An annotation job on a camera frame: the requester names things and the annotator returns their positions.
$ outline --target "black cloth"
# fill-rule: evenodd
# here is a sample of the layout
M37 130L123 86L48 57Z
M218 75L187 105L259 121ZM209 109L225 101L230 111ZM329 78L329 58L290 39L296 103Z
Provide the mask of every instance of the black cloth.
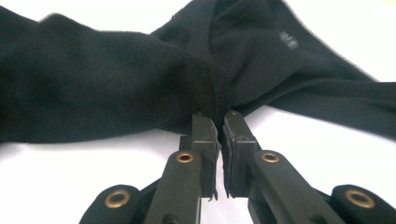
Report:
M261 105L396 137L396 83L334 55L279 0L193 0L150 35L0 7L0 142L175 130L197 110L220 127Z

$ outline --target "black garment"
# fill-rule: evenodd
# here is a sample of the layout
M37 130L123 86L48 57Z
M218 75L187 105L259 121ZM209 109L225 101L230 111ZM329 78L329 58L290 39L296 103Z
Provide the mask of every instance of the black garment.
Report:
M261 105L396 137L396 83L338 58L279 0L194 0L151 35L2 7L0 21L0 142L170 128L196 110L219 127Z

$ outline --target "white background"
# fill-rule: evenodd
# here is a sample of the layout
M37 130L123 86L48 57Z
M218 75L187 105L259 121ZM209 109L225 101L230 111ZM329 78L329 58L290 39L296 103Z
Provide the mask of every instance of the white background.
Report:
M22 1L0 5L39 21L58 12L98 30L150 33L189 1ZM396 5L381 0L289 0L299 19L379 81L396 81ZM263 148L282 153L316 189L369 189L396 207L396 141L268 106L246 117ZM73 224L104 189L159 178L179 135L160 130L77 144L0 145L0 223ZM203 199L201 223L251 223L246 199Z

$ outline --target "brass grommet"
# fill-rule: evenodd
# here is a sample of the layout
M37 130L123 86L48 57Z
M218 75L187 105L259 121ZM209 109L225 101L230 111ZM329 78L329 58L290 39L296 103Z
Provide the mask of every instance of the brass grommet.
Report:
M275 163L279 162L279 157L271 152L265 152L262 154L262 159L267 162Z
M116 196L122 196L120 200L115 199ZM105 199L105 205L109 208L119 208L131 199L131 194L125 189L116 189L111 192Z
M374 200L367 194L355 190L355 189L349 189L346 191L346 198L354 203L355 205L363 208L374 208L375 207L375 202Z
M177 161L187 163L194 160L194 157L190 153L180 153L177 155Z

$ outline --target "black clamp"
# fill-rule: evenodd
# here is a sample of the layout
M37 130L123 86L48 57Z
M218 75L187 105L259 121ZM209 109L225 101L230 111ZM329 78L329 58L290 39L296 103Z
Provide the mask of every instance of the black clamp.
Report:
M217 198L218 139L227 194L248 198L255 224L396 223L395 209L367 189L338 186L331 196L313 189L285 157L262 150L243 117L230 110L220 137L209 118L194 114L191 136L180 138L161 179L142 190L104 190L80 224L200 223L201 198Z

